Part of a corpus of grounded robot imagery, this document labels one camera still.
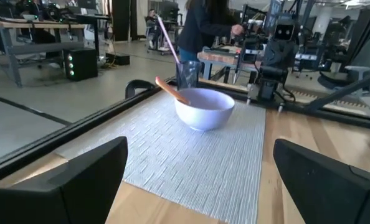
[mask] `wooden spoon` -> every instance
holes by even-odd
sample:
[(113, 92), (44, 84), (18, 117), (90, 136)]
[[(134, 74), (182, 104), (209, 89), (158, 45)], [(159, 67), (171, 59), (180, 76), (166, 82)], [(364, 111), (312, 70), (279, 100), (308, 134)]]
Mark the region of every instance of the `wooden spoon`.
[(186, 104), (186, 105), (190, 105), (191, 102), (183, 97), (181, 94), (178, 93), (178, 91), (174, 90), (173, 88), (171, 88), (169, 85), (167, 85), (167, 83), (165, 81), (162, 81), (160, 79), (160, 77), (156, 77), (156, 80), (155, 80), (156, 84), (158, 86), (160, 86), (164, 91), (168, 92), (169, 94), (171, 94), (173, 97), (175, 97), (175, 99), (179, 100), (180, 102)]

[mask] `gray placemat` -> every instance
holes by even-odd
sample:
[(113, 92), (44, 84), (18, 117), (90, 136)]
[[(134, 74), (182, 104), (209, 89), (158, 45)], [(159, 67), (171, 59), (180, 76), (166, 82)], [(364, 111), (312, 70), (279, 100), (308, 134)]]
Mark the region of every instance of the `gray placemat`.
[(71, 159), (126, 136), (125, 182), (229, 223), (255, 223), (264, 128), (265, 109), (237, 102), (227, 126), (193, 131), (158, 93), (57, 152)]

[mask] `pink straw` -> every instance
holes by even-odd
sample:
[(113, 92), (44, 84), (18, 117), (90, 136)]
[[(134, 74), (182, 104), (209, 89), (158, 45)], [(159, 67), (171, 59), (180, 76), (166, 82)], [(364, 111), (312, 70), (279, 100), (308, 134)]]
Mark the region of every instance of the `pink straw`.
[(167, 40), (167, 43), (168, 43), (168, 45), (169, 45), (169, 47), (171, 49), (171, 53), (173, 53), (173, 56), (175, 58), (175, 61), (177, 63), (179, 63), (179, 60), (178, 60), (178, 57), (177, 57), (177, 52), (175, 52), (175, 50), (174, 50), (173, 44), (171, 43), (171, 40), (170, 40), (170, 38), (169, 38), (169, 36), (167, 34), (166, 28), (165, 28), (165, 26), (163, 24), (163, 21), (161, 20), (160, 16), (158, 16), (158, 21), (159, 21), (161, 30), (163, 31), (163, 34), (164, 34), (164, 36), (165, 36), (165, 38)]

